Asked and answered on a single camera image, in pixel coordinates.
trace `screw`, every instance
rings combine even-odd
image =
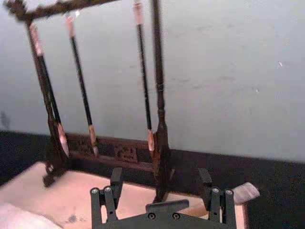
[[[97,188],[92,189],[92,191],[91,191],[91,193],[93,193],[93,194],[95,194],[95,193],[97,193],[97,192],[98,192]]]
[[[178,220],[178,219],[180,219],[180,215],[178,213],[173,213],[173,218],[175,220]]]
[[[226,190],[225,192],[226,192],[226,194],[228,194],[228,195],[233,194],[233,192],[232,192],[231,190]]]
[[[216,188],[216,187],[214,187],[212,190],[213,190],[213,192],[216,192],[216,193],[218,193],[218,192],[219,192],[219,189],[218,189],[218,188]]]
[[[156,215],[154,213],[149,213],[148,214],[148,218],[149,219],[155,219],[156,218]]]

